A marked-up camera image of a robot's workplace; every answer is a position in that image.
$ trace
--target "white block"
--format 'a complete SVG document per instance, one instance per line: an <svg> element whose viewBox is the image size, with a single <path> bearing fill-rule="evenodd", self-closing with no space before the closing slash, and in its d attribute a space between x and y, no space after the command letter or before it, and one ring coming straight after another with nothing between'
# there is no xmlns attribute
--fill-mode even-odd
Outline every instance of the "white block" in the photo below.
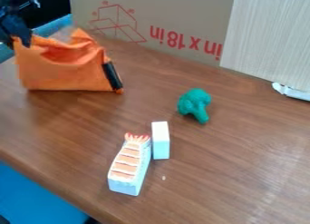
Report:
<svg viewBox="0 0 310 224"><path fill-rule="evenodd" d="M152 152L154 160L170 157L170 135L167 122L152 122Z"/></svg>
<svg viewBox="0 0 310 224"><path fill-rule="evenodd" d="M138 196L150 164L150 137L126 133L125 140L108 172L109 189Z"/></svg>

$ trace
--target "white wall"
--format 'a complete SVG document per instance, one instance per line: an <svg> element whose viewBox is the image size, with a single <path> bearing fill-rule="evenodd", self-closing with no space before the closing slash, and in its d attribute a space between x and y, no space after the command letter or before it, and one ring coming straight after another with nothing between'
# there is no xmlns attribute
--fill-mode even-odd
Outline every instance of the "white wall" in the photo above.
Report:
<svg viewBox="0 0 310 224"><path fill-rule="evenodd" d="M220 66L310 91L310 0L235 0Z"/></svg>

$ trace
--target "orange fabric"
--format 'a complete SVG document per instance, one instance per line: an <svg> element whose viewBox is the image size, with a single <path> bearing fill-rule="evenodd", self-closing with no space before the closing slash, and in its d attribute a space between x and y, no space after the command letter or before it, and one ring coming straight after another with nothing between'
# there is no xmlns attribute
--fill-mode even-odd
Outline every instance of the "orange fabric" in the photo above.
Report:
<svg viewBox="0 0 310 224"><path fill-rule="evenodd" d="M14 40L23 86L30 90L112 91L102 64L110 59L87 33L77 29L68 44L33 35L30 48Z"/></svg>

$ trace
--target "broccoli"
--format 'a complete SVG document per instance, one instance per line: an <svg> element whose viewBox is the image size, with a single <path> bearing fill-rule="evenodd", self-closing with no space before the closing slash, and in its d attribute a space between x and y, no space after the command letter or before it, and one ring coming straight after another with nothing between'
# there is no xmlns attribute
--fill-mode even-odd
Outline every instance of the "broccoli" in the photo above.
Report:
<svg viewBox="0 0 310 224"><path fill-rule="evenodd" d="M199 123L208 121L206 106L211 103L211 96L202 89L191 89L179 97L178 112L182 115L193 114Z"/></svg>

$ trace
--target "wooden table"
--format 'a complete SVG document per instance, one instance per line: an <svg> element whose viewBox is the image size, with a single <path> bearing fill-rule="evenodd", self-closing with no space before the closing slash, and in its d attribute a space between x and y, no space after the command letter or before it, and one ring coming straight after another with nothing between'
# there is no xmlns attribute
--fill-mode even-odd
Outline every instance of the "wooden table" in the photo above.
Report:
<svg viewBox="0 0 310 224"><path fill-rule="evenodd" d="M102 43L124 95L28 92L14 59L0 64L1 159L102 222L310 223L308 102L243 74ZM194 87L213 97L206 125L176 113ZM124 133L150 133L152 121L169 122L171 159L151 162L139 197L109 191Z"/></svg>

